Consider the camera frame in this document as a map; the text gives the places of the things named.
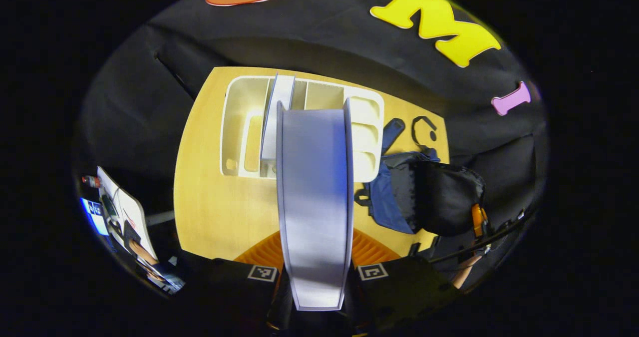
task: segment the black bag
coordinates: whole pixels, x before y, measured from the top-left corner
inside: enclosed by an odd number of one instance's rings
[[[427,118],[415,118],[411,132],[422,153],[382,157],[377,177],[356,191],[355,202],[368,207],[378,225],[398,232],[424,228],[445,237],[465,233],[473,228],[472,206],[483,203],[484,180],[470,169],[439,163],[434,149],[417,143],[415,123],[420,119]]]

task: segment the yellow table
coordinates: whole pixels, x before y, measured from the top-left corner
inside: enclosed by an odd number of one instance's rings
[[[233,78],[242,75],[275,76],[276,73],[361,87],[336,78],[284,69],[215,68],[206,79],[189,114],[175,168],[175,222],[180,244],[185,251],[206,258],[233,260],[279,230],[276,181],[222,175],[220,169],[222,110],[228,85]],[[393,118],[401,118],[406,123],[406,130],[393,143],[388,154],[418,151],[411,139],[410,124],[415,117],[424,115],[437,127],[437,140],[432,141],[430,127],[419,122],[418,141],[436,148],[441,162],[449,163],[443,118],[395,96],[381,91],[377,93],[384,99],[384,123]],[[355,185],[356,191],[361,188],[362,184]],[[422,243],[420,250],[429,248],[435,237],[425,230],[409,235],[381,227],[368,216],[368,209],[358,204],[354,205],[354,228],[400,256],[406,256],[415,242]]]

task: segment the cable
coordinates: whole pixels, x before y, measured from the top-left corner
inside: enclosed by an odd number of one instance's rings
[[[462,249],[461,251],[457,251],[457,252],[451,253],[451,254],[449,254],[447,256],[444,256],[444,257],[434,258],[433,260],[429,260],[429,263],[430,264],[436,264],[438,262],[449,260],[450,258],[454,258],[454,257],[457,257],[459,255],[463,255],[465,253],[469,253],[469,252],[475,251],[476,249],[480,249],[480,248],[482,248],[484,246],[487,246],[488,244],[491,244],[491,242],[495,242],[498,239],[501,239],[505,235],[508,235],[509,233],[514,231],[516,228],[518,228],[520,226],[523,226],[524,223],[529,219],[530,215],[524,215],[524,211],[525,210],[521,210],[521,212],[520,212],[520,214],[518,216],[518,220],[515,223],[513,223],[511,226],[507,227],[504,231],[495,233],[495,235],[489,237],[485,241],[479,242],[479,244],[476,244],[476,245],[471,246],[469,248]]]

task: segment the laptop screen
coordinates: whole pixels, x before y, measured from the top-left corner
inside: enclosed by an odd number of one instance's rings
[[[96,229],[98,233],[108,236],[107,225],[104,223],[102,204],[80,198],[80,202],[86,211],[89,223]]]

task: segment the white organizer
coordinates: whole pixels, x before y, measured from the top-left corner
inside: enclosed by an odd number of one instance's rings
[[[223,175],[276,178],[273,162],[260,161],[265,111],[275,76],[240,76],[229,84],[222,112],[220,170]],[[342,109],[351,100],[353,177],[370,182],[381,158],[384,100],[363,87],[295,78],[292,110]]]

